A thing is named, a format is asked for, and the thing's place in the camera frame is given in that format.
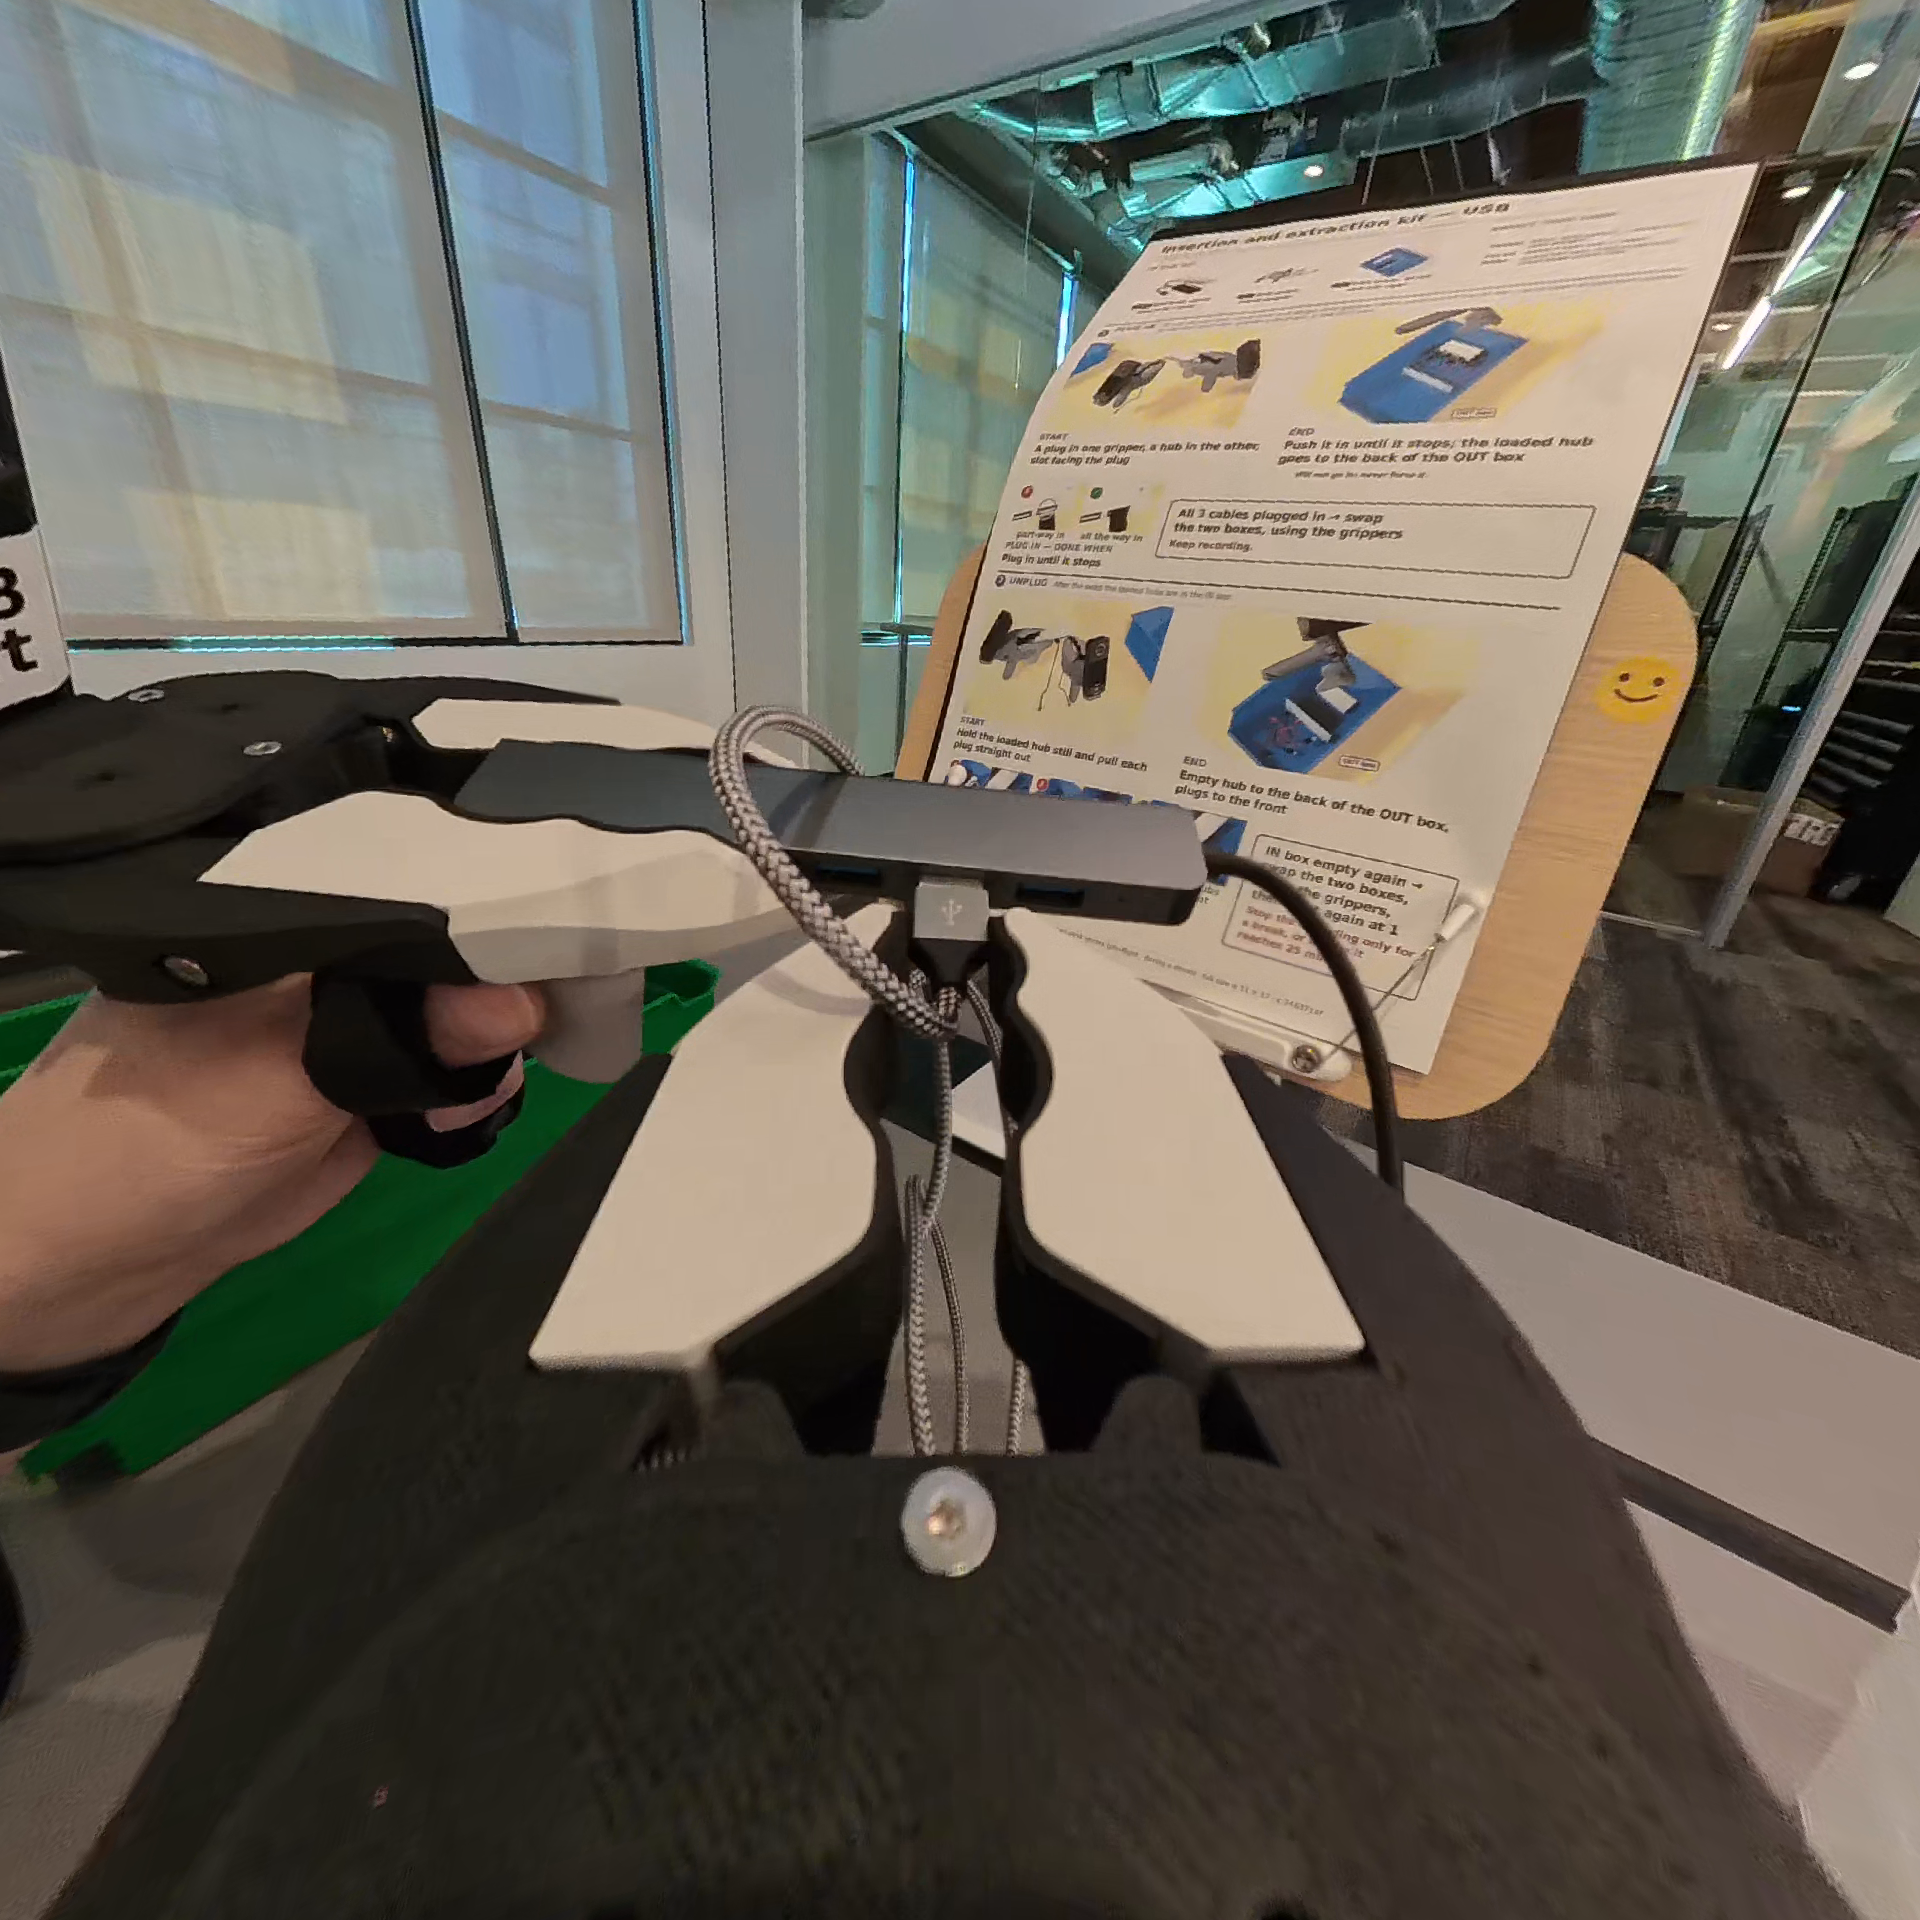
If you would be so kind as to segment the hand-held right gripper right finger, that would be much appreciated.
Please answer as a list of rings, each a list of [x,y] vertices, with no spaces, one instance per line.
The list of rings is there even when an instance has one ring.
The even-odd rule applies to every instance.
[[[997,1312],[1043,1441],[1082,1452],[1123,1388],[1207,1402],[1232,1373],[1343,1366],[1363,1327],[1235,1062],[1052,922],[1003,922]]]

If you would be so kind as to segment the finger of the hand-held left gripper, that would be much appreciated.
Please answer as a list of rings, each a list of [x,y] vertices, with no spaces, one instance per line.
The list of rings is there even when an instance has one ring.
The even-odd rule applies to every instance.
[[[716,729],[658,710],[594,702],[428,702],[410,717],[422,754],[474,765],[498,745],[614,749],[713,759]]]
[[[791,926],[755,865],[706,829],[478,824],[405,792],[254,829],[202,881],[431,903],[468,971],[497,986],[638,972]]]

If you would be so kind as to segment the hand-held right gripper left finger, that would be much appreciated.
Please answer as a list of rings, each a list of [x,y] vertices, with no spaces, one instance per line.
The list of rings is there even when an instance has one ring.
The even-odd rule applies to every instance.
[[[764,1386],[810,1452],[874,1449],[905,1315],[882,1109],[894,1026],[820,947],[671,1054],[532,1334],[555,1379]]]

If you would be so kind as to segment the dark grey usb hub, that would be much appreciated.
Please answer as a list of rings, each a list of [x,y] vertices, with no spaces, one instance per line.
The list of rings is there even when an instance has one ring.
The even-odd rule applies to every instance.
[[[1185,925],[1207,889],[1182,808],[1049,801],[915,782],[747,765],[747,789],[779,852],[826,894],[909,902],[924,878],[974,878],[994,912],[1117,925]],[[658,835],[701,829],[742,845],[689,749],[503,741],[453,789],[478,824],[570,819]]]

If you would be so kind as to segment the green plastic bin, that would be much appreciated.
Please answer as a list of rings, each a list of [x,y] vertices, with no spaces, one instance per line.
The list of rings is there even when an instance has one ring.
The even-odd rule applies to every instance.
[[[2,1416],[2,1463],[26,1479],[138,1476],[378,1332],[431,1267],[581,1123],[609,1085],[521,1072],[521,1107],[478,1164],[428,1170],[381,1156],[284,1248],[231,1267],[131,1358],[119,1391],[26,1436]]]

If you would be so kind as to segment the person's left hand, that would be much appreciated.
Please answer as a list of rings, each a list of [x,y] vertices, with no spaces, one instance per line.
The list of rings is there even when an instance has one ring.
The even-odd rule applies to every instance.
[[[367,1119],[304,1072],[310,997],[92,992],[2,1095],[2,1376],[128,1351],[367,1180]]]

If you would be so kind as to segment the large glass window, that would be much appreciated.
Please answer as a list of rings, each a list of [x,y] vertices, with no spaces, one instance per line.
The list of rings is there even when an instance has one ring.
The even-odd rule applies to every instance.
[[[638,3],[2,3],[79,644],[676,644]]]

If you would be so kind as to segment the black wrist watch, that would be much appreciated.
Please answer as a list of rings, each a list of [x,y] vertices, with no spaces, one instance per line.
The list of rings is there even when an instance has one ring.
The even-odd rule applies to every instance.
[[[42,1373],[2,1373],[2,1457],[83,1424],[138,1382],[173,1334],[181,1312],[141,1343]]]

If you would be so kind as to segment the cardboard box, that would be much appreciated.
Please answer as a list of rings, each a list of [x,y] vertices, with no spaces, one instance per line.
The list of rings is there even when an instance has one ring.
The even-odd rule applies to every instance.
[[[1762,792],[1758,789],[1694,784],[1649,832],[1673,875],[1726,878],[1761,809]],[[1809,898],[1838,832],[1843,813],[1823,801],[1800,798],[1754,885],[1782,898]]]

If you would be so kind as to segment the black shelving rack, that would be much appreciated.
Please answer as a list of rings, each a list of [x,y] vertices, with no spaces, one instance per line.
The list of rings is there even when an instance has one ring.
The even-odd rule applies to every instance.
[[[1833,516],[1787,628],[1789,659],[1780,714],[1803,717],[1819,676],[1863,601],[1873,566],[1913,492]],[[1796,808],[1761,875],[1762,890],[1883,912],[1916,861],[1916,566],[1906,567],[1835,717],[1812,754]]]

